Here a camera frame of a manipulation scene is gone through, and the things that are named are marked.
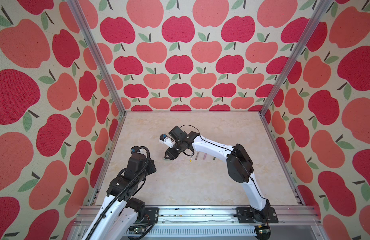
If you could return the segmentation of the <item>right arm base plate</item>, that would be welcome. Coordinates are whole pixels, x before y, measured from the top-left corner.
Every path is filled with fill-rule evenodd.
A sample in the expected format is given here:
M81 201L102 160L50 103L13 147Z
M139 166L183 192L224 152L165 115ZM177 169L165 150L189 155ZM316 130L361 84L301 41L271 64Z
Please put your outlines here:
M267 215L264 215L261 211L255 210L254 208L236 208L236 217L240 224L277 224L279 223L277 214L274 208L270 208Z

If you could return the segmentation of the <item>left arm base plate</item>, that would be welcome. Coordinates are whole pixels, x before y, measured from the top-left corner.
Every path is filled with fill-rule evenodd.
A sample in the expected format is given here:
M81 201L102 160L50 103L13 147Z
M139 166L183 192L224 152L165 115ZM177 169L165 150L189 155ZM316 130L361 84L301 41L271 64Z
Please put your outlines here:
M135 215L136 221L134 225L149 225L149 224L157 224L159 218L159 208L142 208L140 210L133 210L133 215Z

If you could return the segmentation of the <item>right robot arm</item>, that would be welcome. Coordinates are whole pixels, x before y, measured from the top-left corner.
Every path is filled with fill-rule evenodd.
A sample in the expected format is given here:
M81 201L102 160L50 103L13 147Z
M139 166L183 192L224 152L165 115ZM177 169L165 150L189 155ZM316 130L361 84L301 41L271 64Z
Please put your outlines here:
M204 138L199 133L183 132L180 135L168 136L161 134L160 142L169 148L165 152L165 159L175 160L180 153L186 150L202 152L216 159L222 160L227 165L229 177L242 187L249 199L251 217L257 223L266 223L270 213L270 202L265 198L257 185L254 175L253 162L245 148L236 144L229 146Z

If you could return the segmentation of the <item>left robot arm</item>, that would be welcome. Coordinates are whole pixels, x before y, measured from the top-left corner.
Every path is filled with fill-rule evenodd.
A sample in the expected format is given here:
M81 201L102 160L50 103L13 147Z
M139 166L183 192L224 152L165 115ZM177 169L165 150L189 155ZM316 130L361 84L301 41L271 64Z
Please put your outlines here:
M133 152L128 165L110 183L104 202L83 240L120 240L135 223L145 220L146 203L134 195L147 176L157 171L150 153Z

